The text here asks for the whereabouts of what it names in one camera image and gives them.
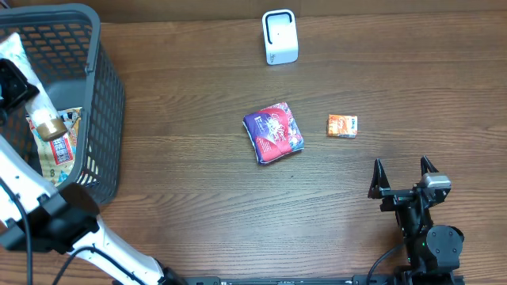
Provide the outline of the white cream tube gold cap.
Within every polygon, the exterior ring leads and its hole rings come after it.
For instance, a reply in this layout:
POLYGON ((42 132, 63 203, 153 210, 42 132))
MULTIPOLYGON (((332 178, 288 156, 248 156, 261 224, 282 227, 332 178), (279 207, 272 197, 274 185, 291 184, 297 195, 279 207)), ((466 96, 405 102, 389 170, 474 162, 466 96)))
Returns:
MULTIPOLYGON (((60 119, 51 98, 32 69, 19 33, 14 32, 1 42, 1 59, 12 61, 28 82, 40 91, 21 108, 25 108, 41 139, 48 142, 64 136, 68 132, 67 127, 60 119)), ((8 118, 1 118, 1 125, 5 125, 7 120, 8 118)))

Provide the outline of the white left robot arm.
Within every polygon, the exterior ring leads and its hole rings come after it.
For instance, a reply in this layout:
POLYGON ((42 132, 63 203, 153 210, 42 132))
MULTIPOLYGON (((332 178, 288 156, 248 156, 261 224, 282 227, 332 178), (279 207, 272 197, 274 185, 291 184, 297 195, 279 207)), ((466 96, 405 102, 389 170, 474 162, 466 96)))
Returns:
POLYGON ((183 284, 185 280, 155 258, 132 248, 101 219, 98 205, 84 185, 67 182, 57 189, 1 141, 1 186, 21 217, 8 216, 1 245, 27 253, 32 281, 34 252, 56 251, 79 257, 127 284, 183 284))

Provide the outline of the yellow snack packet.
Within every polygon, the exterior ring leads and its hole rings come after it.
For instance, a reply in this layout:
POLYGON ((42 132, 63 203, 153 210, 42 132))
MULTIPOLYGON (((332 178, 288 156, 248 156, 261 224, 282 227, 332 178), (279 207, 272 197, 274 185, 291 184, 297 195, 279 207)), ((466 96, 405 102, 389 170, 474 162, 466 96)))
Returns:
POLYGON ((58 111, 68 132, 53 141, 45 142, 39 136, 29 115, 25 118, 33 134, 41 165, 41 175, 55 186, 62 184, 71 174, 77 158, 78 130, 81 107, 58 111))

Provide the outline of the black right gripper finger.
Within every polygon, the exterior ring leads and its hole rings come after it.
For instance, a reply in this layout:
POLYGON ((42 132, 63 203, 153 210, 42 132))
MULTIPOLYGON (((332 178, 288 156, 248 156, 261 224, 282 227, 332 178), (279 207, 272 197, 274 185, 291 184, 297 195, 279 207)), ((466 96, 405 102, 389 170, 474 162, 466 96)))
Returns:
POLYGON ((369 199, 382 199, 391 190, 387 175, 379 158, 375 160, 372 182, 368 190, 369 199))
POLYGON ((426 173, 438 173, 439 170, 432 164, 427 156, 421 157, 421 175, 424 176, 426 173))

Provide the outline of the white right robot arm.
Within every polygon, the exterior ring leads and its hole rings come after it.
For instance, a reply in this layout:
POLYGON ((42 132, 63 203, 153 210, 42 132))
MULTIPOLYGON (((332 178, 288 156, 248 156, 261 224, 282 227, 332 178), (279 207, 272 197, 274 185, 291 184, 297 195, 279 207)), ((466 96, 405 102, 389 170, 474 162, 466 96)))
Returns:
POLYGON ((452 190, 450 178, 431 161, 421 158, 421 179, 409 189, 391 188, 382 162, 374 163, 368 198, 381 200, 382 212, 393 211, 402 232, 402 243, 385 252, 371 266, 366 284, 463 284, 454 271, 460 266, 464 234, 454 226, 436 225, 430 208, 443 203, 452 190), (408 264, 398 266, 388 277, 375 277, 384 260, 404 248, 408 264))

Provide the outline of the red purple pad pack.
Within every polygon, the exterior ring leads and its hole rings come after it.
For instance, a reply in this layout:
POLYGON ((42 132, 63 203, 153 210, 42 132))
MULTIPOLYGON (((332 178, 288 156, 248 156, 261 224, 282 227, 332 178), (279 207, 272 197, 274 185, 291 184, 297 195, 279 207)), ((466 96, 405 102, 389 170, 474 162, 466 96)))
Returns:
POLYGON ((260 165, 304 149, 304 138, 286 102, 246 115, 242 122, 260 165))

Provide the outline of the small orange box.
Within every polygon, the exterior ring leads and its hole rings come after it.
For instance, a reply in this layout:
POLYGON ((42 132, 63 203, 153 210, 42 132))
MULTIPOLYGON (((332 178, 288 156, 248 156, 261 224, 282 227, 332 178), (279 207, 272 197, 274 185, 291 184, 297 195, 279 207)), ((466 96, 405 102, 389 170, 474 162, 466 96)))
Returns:
POLYGON ((358 133, 358 117, 329 114, 327 135, 329 137, 354 139, 358 133))

